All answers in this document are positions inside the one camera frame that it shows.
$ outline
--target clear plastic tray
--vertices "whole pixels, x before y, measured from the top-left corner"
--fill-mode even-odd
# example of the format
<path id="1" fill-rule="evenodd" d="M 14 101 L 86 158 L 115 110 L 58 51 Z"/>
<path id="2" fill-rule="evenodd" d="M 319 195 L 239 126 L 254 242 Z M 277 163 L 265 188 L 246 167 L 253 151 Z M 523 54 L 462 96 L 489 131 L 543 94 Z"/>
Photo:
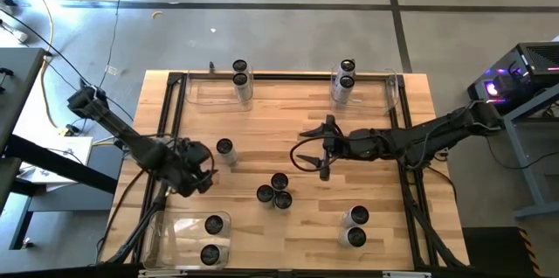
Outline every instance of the clear plastic tray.
<path id="1" fill-rule="evenodd" d="M 254 93 L 254 76 L 251 66 L 246 74 L 250 92 L 245 98 L 239 98 L 233 84 L 234 72 L 221 71 L 215 73 L 187 72 L 186 101 L 200 107 L 214 107 L 219 110 L 250 110 Z"/>
<path id="2" fill-rule="evenodd" d="M 335 79 L 338 66 L 333 66 L 330 75 L 330 107 L 335 112 L 365 115 L 385 115 L 398 102 L 397 73 L 387 70 L 389 75 L 385 82 L 378 81 L 371 74 L 359 75 L 356 70 L 353 76 L 355 85 L 346 102 L 335 98 Z"/>
<path id="3" fill-rule="evenodd" d="M 212 215 L 224 221 L 223 229 L 213 235 L 204 226 Z M 221 252 L 219 261 L 211 266 L 200 257 L 208 245 Z M 230 246 L 231 217 L 227 212 L 157 212 L 146 230 L 142 262 L 146 269 L 220 269 L 229 261 Z"/>

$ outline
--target purple light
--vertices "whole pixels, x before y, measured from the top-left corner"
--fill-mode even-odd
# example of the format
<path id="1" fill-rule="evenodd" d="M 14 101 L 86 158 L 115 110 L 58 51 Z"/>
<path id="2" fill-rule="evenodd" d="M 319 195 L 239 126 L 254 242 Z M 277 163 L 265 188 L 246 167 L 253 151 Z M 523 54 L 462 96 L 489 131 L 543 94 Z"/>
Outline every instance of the purple light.
<path id="1" fill-rule="evenodd" d="M 486 83 L 486 90 L 487 90 L 487 93 L 491 94 L 492 96 L 495 96 L 495 95 L 499 94 L 497 89 L 495 89 L 495 84 L 493 82 L 487 82 Z"/>

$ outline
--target black desk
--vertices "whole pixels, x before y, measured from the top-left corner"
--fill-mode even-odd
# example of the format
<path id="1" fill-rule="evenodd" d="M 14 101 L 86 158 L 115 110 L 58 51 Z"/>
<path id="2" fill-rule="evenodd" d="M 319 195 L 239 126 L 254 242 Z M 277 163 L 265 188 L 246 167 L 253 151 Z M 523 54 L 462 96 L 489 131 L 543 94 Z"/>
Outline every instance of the black desk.
<path id="1" fill-rule="evenodd" d="M 122 152 L 115 147 L 93 149 L 84 166 L 12 134 L 44 54 L 41 48 L 0 48 L 0 67 L 14 72 L 5 78 L 0 94 L 0 208 L 12 191 L 29 196 L 10 249 L 21 248 L 34 212 L 110 210 L 122 163 Z M 43 185 L 17 178 L 22 161 L 78 184 L 44 192 Z"/>

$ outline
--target wooden tabletop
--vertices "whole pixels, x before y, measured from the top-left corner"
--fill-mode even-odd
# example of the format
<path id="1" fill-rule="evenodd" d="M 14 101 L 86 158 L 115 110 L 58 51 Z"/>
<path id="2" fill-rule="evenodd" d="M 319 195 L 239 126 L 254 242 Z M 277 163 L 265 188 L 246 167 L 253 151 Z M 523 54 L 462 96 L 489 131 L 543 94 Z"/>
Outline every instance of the wooden tabletop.
<path id="1" fill-rule="evenodd" d="M 146 72 L 135 116 L 135 129 L 141 134 L 157 130 L 168 73 Z M 426 75 L 405 74 L 404 80 L 412 122 L 434 118 Z M 365 99 L 378 100 L 376 85 L 367 82 L 371 97 Z M 232 228 L 228 268 L 413 269 L 396 162 L 340 160 L 332 165 L 330 181 L 323 182 L 318 173 L 297 170 L 288 155 L 300 140 L 298 133 L 318 127 L 326 114 L 335 115 L 346 134 L 362 128 L 387 129 L 390 118 L 380 108 L 363 114 L 333 112 L 326 81 L 254 83 L 250 111 L 185 104 L 179 136 L 210 147 L 216 155 L 219 173 L 213 178 L 214 185 L 203 195 L 169 196 L 167 211 L 228 212 Z M 230 82 L 213 81 L 195 85 L 187 90 L 187 96 L 200 103 L 216 94 L 233 95 L 232 91 Z M 175 102 L 176 96 L 171 102 L 168 131 Z M 215 150 L 217 140 L 223 137 L 230 138 L 238 152 L 239 162 L 233 168 L 224 165 Z M 309 143 L 301 152 L 319 156 L 321 145 Z M 444 163 L 434 163 L 433 167 L 448 174 Z M 138 171 L 133 161 L 124 163 L 114 204 Z M 275 172 L 284 172 L 289 177 L 293 205 L 288 214 L 263 209 L 255 197 L 256 189 L 269 184 Z M 103 259 L 116 252 L 137 223 L 146 180 L 142 177 L 125 198 L 108 235 Z M 456 257 L 468 263 L 452 187 L 429 170 L 424 171 L 424 186 L 433 227 Z M 363 227 L 367 243 L 360 248 L 343 248 L 337 243 L 341 217 L 354 205 L 369 209 L 369 222 Z M 418 237 L 427 261 L 420 230 Z"/>

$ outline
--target gray floor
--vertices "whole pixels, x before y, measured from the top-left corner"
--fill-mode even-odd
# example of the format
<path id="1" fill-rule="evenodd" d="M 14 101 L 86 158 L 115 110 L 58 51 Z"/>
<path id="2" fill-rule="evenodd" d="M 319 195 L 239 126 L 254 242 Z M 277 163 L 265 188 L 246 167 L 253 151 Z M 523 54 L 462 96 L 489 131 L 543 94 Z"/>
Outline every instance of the gray floor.
<path id="1" fill-rule="evenodd" d="M 390 0 L 123 0 L 185 3 L 352 3 L 389 4 Z M 402 5 L 559 6 L 559 0 L 399 0 Z M 114 10 L 62 8 L 51 2 L 54 44 L 93 83 L 100 81 L 114 26 Z M 391 11 L 362 10 L 155 10 L 121 9 L 108 94 L 135 111 L 147 69 L 218 67 L 247 59 L 255 69 L 327 71 L 339 59 L 355 58 L 360 70 L 402 72 Z M 23 21 L 48 35 L 40 4 L 21 10 Z M 466 87 L 518 42 L 549 41 L 559 35 L 559 12 L 403 12 L 405 41 L 414 73 L 427 73 L 438 115 L 467 103 Z M 36 39 L 32 45 L 41 45 Z M 60 72 L 77 83 L 60 59 Z M 50 71 L 48 99 L 55 122 L 75 119 L 66 110 L 72 89 Z M 91 134 L 105 136 L 94 127 Z M 508 141 L 493 139 L 503 162 L 515 165 Z M 545 165 L 553 168 L 555 159 Z M 513 210 L 531 204 L 521 173 L 502 169 L 488 154 L 485 140 L 469 138 L 452 150 L 449 166 L 459 197 L 463 226 L 521 226 L 528 230 L 545 275 L 559 275 L 559 214 L 518 222 Z M 7 251 L 17 208 L 10 198 L 0 218 L 0 271 L 84 266 L 93 261 L 106 213 L 42 213 L 29 236 L 38 247 Z"/>

